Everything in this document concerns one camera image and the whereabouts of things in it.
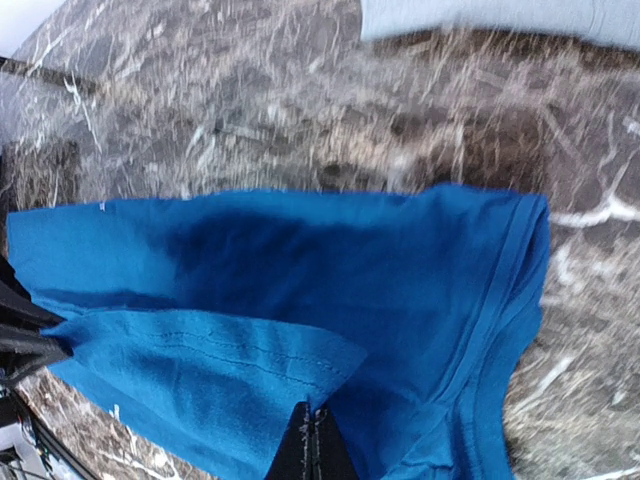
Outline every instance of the seam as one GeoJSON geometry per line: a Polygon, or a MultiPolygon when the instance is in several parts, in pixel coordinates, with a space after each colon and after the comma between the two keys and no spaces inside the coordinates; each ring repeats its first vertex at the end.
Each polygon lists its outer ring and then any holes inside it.
{"type": "Polygon", "coordinates": [[[164,348],[185,348],[187,350],[191,350],[193,352],[196,352],[200,355],[204,355],[205,357],[214,359],[214,360],[218,360],[220,362],[224,362],[224,363],[230,363],[232,365],[242,365],[245,367],[253,367],[256,368],[264,373],[268,373],[270,375],[273,375],[275,377],[279,377],[282,378],[284,380],[291,380],[292,382],[296,382],[296,383],[300,383],[301,385],[305,385],[308,387],[313,387],[315,388],[318,392],[322,393],[323,395],[326,395],[327,397],[329,397],[331,395],[331,393],[327,390],[325,390],[324,388],[322,388],[320,385],[316,385],[315,383],[311,383],[311,382],[305,382],[304,380],[300,380],[299,378],[294,378],[294,377],[290,377],[288,375],[283,375],[281,373],[278,372],[274,372],[272,370],[267,370],[266,368],[260,367],[259,365],[255,365],[253,363],[246,363],[246,362],[240,362],[240,361],[236,361],[236,360],[229,360],[227,358],[221,358],[221,357],[216,357],[215,355],[210,355],[208,353],[205,353],[203,351],[198,350],[197,348],[192,348],[192,347],[188,347],[186,345],[150,345],[152,347],[164,347],[164,348]]]}
{"type": "Polygon", "coordinates": [[[337,370],[336,368],[334,368],[333,366],[324,363],[323,361],[320,360],[316,360],[313,358],[308,358],[308,357],[295,357],[295,356],[291,356],[291,355],[286,355],[284,353],[277,353],[277,352],[272,352],[271,350],[266,350],[264,348],[260,348],[260,347],[256,347],[254,345],[249,345],[249,344],[235,344],[235,343],[224,343],[224,342],[218,342],[215,340],[211,340],[207,337],[203,337],[200,335],[196,335],[194,333],[188,333],[188,332],[169,332],[169,333],[163,333],[163,334],[144,334],[144,335],[136,335],[134,334],[133,336],[138,337],[138,338],[169,338],[169,337],[174,337],[174,336],[186,336],[186,337],[194,337],[197,338],[198,340],[203,340],[207,343],[210,343],[212,345],[218,345],[220,347],[229,347],[229,348],[235,348],[237,350],[241,350],[243,348],[248,348],[251,350],[256,350],[262,353],[266,353],[269,355],[273,355],[275,357],[279,357],[279,358],[284,358],[287,360],[296,360],[299,361],[300,363],[303,364],[307,364],[307,365],[314,365],[314,366],[319,366],[331,373],[334,373],[336,375],[338,375],[341,379],[343,380],[348,380],[349,376],[342,373],[340,370],[337,370]]]}

